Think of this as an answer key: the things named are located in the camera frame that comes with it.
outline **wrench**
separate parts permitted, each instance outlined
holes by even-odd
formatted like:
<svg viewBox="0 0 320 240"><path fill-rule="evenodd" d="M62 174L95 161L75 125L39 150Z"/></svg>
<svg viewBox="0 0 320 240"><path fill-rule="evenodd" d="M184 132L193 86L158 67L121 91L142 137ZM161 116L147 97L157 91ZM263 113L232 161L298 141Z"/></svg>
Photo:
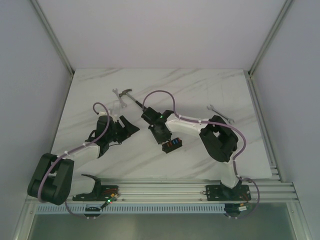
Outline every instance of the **wrench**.
<svg viewBox="0 0 320 240"><path fill-rule="evenodd" d="M206 106L206 108L209 109L209 110L214 111L214 112L217 113L217 114L219 114L221 117L223 117L225 120L227 120L227 122L228 122L230 125L232 125L232 124L235 123L235 120L233 120L232 118L229 118L229 117L223 115L221 112L219 112L218 110L216 110L213 105L210 104L210 105Z"/></svg>
<svg viewBox="0 0 320 240"><path fill-rule="evenodd" d="M126 103L121 99L121 97L119 96L118 88L112 89L112 92L114 92L115 95L117 96L117 98L119 99L121 108L126 108L126 107L127 107L127 104L126 104Z"/></svg>

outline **white marble tabletop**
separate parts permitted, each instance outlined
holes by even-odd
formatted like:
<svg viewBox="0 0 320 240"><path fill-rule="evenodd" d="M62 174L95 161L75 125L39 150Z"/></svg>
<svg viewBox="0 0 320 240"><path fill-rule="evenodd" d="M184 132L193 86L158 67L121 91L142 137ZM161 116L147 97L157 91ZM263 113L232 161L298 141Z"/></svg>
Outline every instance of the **white marble tabletop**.
<svg viewBox="0 0 320 240"><path fill-rule="evenodd" d="M211 118L214 112L206 106L214 105L235 120L233 126L247 139L247 148L236 161L239 174L254 179L272 176L247 81L240 69L77 69L52 153L60 154L81 145L96 129L98 116L92 110L95 102L106 104L140 128L122 145L110 147L102 157L83 165L79 172L113 179L218 180L220 177L217 162L209 156L200 138L174 133L172 137L181 138L183 146L168 154L163 152L148 124L141 119L139 106L124 96L127 107L119 110L119 102L112 92L115 88L119 92L132 88L132 96L141 102L151 91L169 91L175 97L178 113L193 118ZM151 95L146 105L158 112L172 110L172 100L165 93ZM242 145L239 137L238 149Z"/></svg>

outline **white enclosure wall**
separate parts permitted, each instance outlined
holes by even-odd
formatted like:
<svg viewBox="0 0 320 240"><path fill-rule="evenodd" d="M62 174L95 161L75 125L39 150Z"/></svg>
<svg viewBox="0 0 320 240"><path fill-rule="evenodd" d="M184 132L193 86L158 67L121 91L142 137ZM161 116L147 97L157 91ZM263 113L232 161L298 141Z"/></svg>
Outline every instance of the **white enclosure wall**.
<svg viewBox="0 0 320 240"><path fill-rule="evenodd" d="M255 75L268 129L320 239L320 1L295 1Z"/></svg>
<svg viewBox="0 0 320 240"><path fill-rule="evenodd" d="M38 0L72 67L248 70L284 0Z"/></svg>
<svg viewBox="0 0 320 240"><path fill-rule="evenodd" d="M29 1L0 0L0 36L0 239L10 240L70 79Z"/></svg>

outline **wire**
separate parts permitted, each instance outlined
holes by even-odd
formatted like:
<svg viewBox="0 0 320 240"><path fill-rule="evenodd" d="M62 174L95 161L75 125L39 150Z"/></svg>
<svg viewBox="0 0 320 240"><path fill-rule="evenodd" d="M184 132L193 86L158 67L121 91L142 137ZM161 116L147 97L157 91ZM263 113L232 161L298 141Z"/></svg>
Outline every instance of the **wire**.
<svg viewBox="0 0 320 240"><path fill-rule="evenodd" d="M112 145L109 145L109 148L112 147L112 146L121 145L121 144L122 144L122 142L116 143L116 144L112 144Z"/></svg>
<svg viewBox="0 0 320 240"><path fill-rule="evenodd" d="M250 202L249 202L249 198L248 198L248 196L247 196L247 194L242 194L242 196L245 198L245 200L246 200L246 204L249 204Z"/></svg>
<svg viewBox="0 0 320 240"><path fill-rule="evenodd" d="M72 149L72 150L70 150L70 151L64 152L64 154L62 154L61 156L59 156L59 157L52 163L52 165L49 167L48 171L45 173L45 175L44 175L44 177L43 177L43 179L42 179L42 181L41 181L41 183L40 183L40 186L39 186L39 189L38 189L38 194L37 194L37 198L38 198L39 202L41 202L41 203L46 203L45 201L42 200L42 198L41 198L41 193L42 193L42 190L43 190L43 188L44 188L44 184L45 184L45 182L46 182L46 180L47 180L50 172L51 172L52 169L60 162L60 160L63 159L64 157L70 155L70 154L73 154L73 153L75 153L75 152L77 152L77 151L79 151L79 150L81 150L81 149L83 149L83 148L86 148L87 146L90 146L91 144L94 144L96 141L98 141L100 138L102 138L102 136L106 133L106 131L107 131L108 127L109 127L109 123L110 123L109 111L108 111L108 109L106 108L106 106L103 105L101 102L96 102L96 103L94 103L93 106L92 106L92 109L93 109L93 111L94 111L96 114L99 114L99 113L96 111L96 109L95 109L96 105L101 105L101 106L104 108L104 110L105 110L105 112L106 112L106 114L107 114L107 123L106 123L105 129L104 129L103 132L102 132L96 139L94 139L93 141L88 142L88 143L84 143L83 145L78 146L78 147L76 147L76 148L74 148L74 149Z"/></svg>
<svg viewBox="0 0 320 240"><path fill-rule="evenodd" d="M78 214L73 213L73 212L71 211L71 209L69 208L68 204L67 204L67 200L65 200L64 205L65 205L65 208L66 208L66 210L68 211L68 213L70 213L72 216L75 216L75 217L81 218L81 219L87 218L86 216L78 215Z"/></svg>
<svg viewBox="0 0 320 240"><path fill-rule="evenodd" d="M118 189L117 188L107 189L102 192L102 195L113 194L113 193L118 194Z"/></svg>
<svg viewBox="0 0 320 240"><path fill-rule="evenodd" d="M260 203L260 191L259 191L259 188L257 186L257 184L255 183L255 181L253 181L251 178L249 177L246 177L246 178L242 178L238 175L238 171L237 171L237 166L236 166L236 158L243 153L243 151L246 149L246 146L247 146L247 140L245 138L245 136L242 134L242 132L240 132L237 128L235 128L234 126L231 126L231 125L227 125L227 124L224 124L224 123L220 123L220 122L214 122L214 121L206 121L206 120L194 120L194 119L189 119L189 118L185 118L183 117L182 115L178 114L177 111L176 111L176 100L175 100L175 97L168 91L165 91L165 90L155 90L155 91L152 91L150 92L148 95L145 96L145 98L143 99L143 102L142 102L142 111L145 110L145 102L147 100L147 98L154 94L154 93L165 93L165 94L168 94L171 98L172 98L172 102L173 102L173 112L174 112L174 115L179 119L179 120L183 120L183 121L187 121L187 122L190 122L190 123L195 123L195 124L212 124L212 125L218 125L218 126L221 126L221 127L226 127L226 128L229 128L229 129L232 129L233 131L235 131L236 133L238 133L240 135L240 137L242 138L243 140L243 146L242 148L233 156L232 158L232 165L233 165L233 170L234 170L234 174L236 175L236 177L239 179L239 181L248 181L248 182L252 182L254 184L254 186L256 187L256 190L257 190L257 194L258 194L258 197L257 197L257 203L254 207L254 209L247 215L245 216L242 216L242 217L232 217L230 215L227 214L228 218L233 218L233 219L244 219L248 216L250 216L252 213L254 213Z"/></svg>

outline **metal frame edge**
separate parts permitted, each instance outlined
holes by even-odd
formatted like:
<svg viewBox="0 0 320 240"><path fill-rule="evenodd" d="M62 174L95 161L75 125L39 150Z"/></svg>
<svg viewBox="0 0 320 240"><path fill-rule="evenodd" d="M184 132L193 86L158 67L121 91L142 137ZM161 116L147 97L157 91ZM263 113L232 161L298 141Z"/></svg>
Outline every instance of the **metal frame edge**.
<svg viewBox="0 0 320 240"><path fill-rule="evenodd" d="M63 100L63 106L62 106L61 112L59 113L59 121L58 121L58 123L57 123L57 125L55 127L54 138L53 138L52 143L50 145L50 152L52 151L52 149L54 147L54 144L55 144L56 136L57 136L59 125L60 125L60 122L61 122L61 119L62 119L62 115L64 113L64 109L65 109L65 106L66 106L66 103L67 103L67 99L68 99L68 95L69 95L69 92L70 92L70 88L71 88L71 85L72 85L73 78L74 78L74 75L70 76L70 82L68 84L68 90L66 91L66 95L65 95L65 98Z"/></svg>
<svg viewBox="0 0 320 240"><path fill-rule="evenodd" d="M286 206L296 239L313 240L300 202L288 202Z"/></svg>
<svg viewBox="0 0 320 240"><path fill-rule="evenodd" d="M65 68L67 69L67 71L69 72L71 78L73 78L75 71L73 70L73 68L71 67L71 64L69 62L69 59L65 53L65 51L63 50L58 38L56 37L45 13L43 12L40 4L38 3L37 0L29 0L29 2L31 3L32 8L34 9L39 21L41 22L42 26L44 27L44 30L46 31L56 53L58 54L58 56L60 57L61 61L63 62Z"/></svg>
<svg viewBox="0 0 320 240"><path fill-rule="evenodd" d="M255 109L255 112L256 112L256 115L258 118L258 124L259 124L260 130L262 132L263 142L265 143L265 146L267 148L267 153L268 153L268 156L270 157L271 164L275 164L277 166L280 180L282 182L286 182L287 181L286 174L284 173L283 167L280 164L280 161L279 161L279 158L277 155L277 151L275 149L275 146L272 144L270 134L269 134L269 131L268 131L268 128L266 125L266 121L264 118L264 112L263 112L263 108L261 106L261 100L259 97L259 91L257 90L257 87L256 87L256 83L253 80L253 78L249 76L249 73L247 73L246 71L244 71L244 75L247 80L247 84L249 87L249 92L251 95L253 106L254 106L254 109Z"/></svg>
<svg viewBox="0 0 320 240"><path fill-rule="evenodd" d="M291 6L293 5L295 0L285 0L277 18L275 19L268 35L266 36L259 53L257 54L250 70L249 70L249 76L253 76L255 71L257 70L262 58L265 56L266 52L268 51L269 46L271 45L272 41L275 39L282 23L284 22Z"/></svg>
<svg viewBox="0 0 320 240"><path fill-rule="evenodd" d="M29 237L37 212L38 203L25 202L14 230L13 240L26 240Z"/></svg>

